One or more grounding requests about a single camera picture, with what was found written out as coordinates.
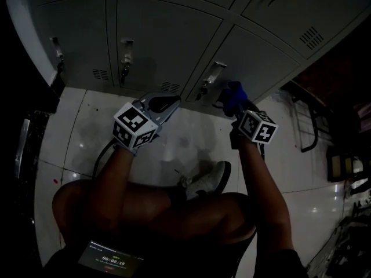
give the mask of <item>person's right arm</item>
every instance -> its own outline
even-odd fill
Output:
[[[293,249],[287,205],[256,145],[241,139],[239,155],[256,221],[258,256],[264,259],[271,253]]]

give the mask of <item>sleeve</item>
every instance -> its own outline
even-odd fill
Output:
[[[254,278],[261,277],[308,278],[308,275],[296,251],[282,250],[259,264],[257,260]]]

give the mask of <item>black sock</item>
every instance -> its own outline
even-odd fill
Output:
[[[186,189],[182,186],[166,187],[164,191],[168,194],[172,207],[179,206],[187,201]]]

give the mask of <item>metal strip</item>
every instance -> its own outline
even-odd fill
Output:
[[[14,176],[16,178],[19,178],[20,171],[21,171],[21,163],[22,163],[22,156],[23,156],[23,150],[24,146],[26,144],[26,139],[28,135],[28,127],[30,126],[30,120],[24,119],[23,125],[21,128],[21,133],[19,135],[19,141],[18,141],[18,148],[16,152],[16,162],[14,164]]]

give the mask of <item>shoe sole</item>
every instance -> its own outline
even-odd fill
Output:
[[[213,195],[219,195],[224,191],[225,186],[227,185],[228,180],[230,179],[232,170],[232,165],[230,162],[224,161],[224,172],[221,176],[221,180],[218,184],[218,187],[213,192]]]

